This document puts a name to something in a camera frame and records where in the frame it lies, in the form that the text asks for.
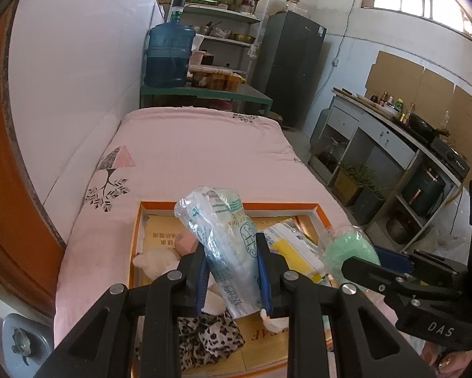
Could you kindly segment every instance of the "brown cardboard on wall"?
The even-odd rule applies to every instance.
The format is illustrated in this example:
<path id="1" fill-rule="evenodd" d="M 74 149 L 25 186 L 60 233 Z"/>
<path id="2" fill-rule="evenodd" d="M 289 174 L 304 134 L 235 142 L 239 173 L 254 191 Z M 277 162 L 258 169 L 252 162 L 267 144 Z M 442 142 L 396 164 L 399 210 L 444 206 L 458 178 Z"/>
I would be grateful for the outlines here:
<path id="1" fill-rule="evenodd" d="M 455 87 L 450 106 L 450 120 L 447 126 L 451 133 L 449 143 L 466 157 L 470 166 L 465 184 L 472 179 L 472 96 L 460 87 Z"/>
<path id="2" fill-rule="evenodd" d="M 410 104 L 416 97 L 422 74 L 421 65 L 380 51 L 376 63 L 370 69 L 365 87 L 368 93 L 377 93 L 378 97 L 386 91 L 394 100 L 400 98 L 404 104 Z"/>
<path id="3" fill-rule="evenodd" d="M 417 106 L 415 113 L 439 129 L 446 111 L 451 107 L 454 88 L 454 83 L 426 69 L 414 99 Z"/>

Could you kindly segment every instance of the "brown pot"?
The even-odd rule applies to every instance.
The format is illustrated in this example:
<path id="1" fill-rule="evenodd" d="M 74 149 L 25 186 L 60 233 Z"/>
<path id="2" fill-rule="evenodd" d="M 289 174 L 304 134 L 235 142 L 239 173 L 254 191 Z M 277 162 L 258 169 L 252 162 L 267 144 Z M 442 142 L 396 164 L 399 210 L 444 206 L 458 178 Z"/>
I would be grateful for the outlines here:
<path id="1" fill-rule="evenodd" d="M 339 169 L 332 193 L 338 197 L 343 206 L 354 204 L 362 189 L 363 187 L 355 182 L 344 169 Z"/>

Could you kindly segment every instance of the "dark wardrobe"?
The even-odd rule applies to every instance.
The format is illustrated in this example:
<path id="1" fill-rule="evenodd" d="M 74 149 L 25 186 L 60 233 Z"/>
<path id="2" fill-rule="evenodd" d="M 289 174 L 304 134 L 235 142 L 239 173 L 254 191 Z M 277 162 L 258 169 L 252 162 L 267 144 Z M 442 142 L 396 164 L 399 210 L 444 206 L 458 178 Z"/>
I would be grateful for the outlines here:
<path id="1" fill-rule="evenodd" d="M 285 126 L 296 126 L 310 105 L 326 31 L 294 12 L 269 17 L 252 86 L 273 100 Z"/>

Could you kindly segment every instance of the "bed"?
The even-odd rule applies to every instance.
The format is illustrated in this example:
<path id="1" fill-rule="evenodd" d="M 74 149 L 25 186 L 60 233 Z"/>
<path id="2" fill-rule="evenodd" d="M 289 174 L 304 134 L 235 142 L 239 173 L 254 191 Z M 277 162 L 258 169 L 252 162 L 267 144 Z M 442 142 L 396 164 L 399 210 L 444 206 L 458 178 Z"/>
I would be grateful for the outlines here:
<path id="1" fill-rule="evenodd" d="M 235 188 L 243 202 L 318 203 L 333 226 L 349 224 L 273 120 L 204 108 L 131 112 L 101 157 L 69 238 L 56 345 L 110 285 L 127 284 L 139 203 L 176 201 L 200 185 Z"/>

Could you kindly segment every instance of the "screw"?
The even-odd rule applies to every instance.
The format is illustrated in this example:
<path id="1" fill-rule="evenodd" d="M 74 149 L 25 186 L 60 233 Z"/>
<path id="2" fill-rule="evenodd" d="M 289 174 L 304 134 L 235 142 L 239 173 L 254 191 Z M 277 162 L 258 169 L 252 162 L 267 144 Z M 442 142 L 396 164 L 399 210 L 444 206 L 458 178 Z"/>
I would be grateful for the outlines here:
<path id="1" fill-rule="evenodd" d="M 168 273 L 168 279 L 170 279 L 171 281 L 180 280 L 183 276 L 184 275 L 180 270 L 171 270 Z"/>
<path id="2" fill-rule="evenodd" d="M 117 295 L 124 292 L 123 284 L 114 284 L 110 287 L 110 294 Z"/>
<path id="3" fill-rule="evenodd" d="M 285 280 L 295 281 L 299 278 L 299 275 L 297 274 L 297 272 L 293 270 L 288 270 L 283 273 L 283 277 L 285 278 Z"/>
<path id="4" fill-rule="evenodd" d="M 348 295 L 353 295 L 357 292 L 357 288 L 353 284 L 343 284 L 341 287 L 343 290 L 343 293 L 348 294 Z"/>

